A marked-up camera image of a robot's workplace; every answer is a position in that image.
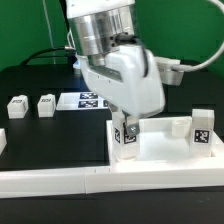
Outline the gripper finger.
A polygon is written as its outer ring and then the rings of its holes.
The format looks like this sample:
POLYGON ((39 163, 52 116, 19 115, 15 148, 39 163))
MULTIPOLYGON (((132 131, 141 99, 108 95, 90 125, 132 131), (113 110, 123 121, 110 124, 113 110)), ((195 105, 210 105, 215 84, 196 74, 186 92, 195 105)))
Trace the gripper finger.
POLYGON ((128 136, 137 136, 140 133, 139 119, 127 113, 124 114, 124 129, 128 136))

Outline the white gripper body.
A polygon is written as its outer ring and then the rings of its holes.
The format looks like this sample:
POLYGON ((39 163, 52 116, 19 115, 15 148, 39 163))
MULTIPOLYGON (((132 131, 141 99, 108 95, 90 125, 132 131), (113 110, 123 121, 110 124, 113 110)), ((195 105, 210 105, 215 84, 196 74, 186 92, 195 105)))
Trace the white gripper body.
POLYGON ((137 118, 154 116, 163 111, 165 96, 154 55, 147 50, 148 74, 144 75, 142 49, 121 45, 105 57, 106 67, 120 73, 121 79, 106 77, 89 66, 88 58, 79 56, 87 87, 129 115, 137 118))

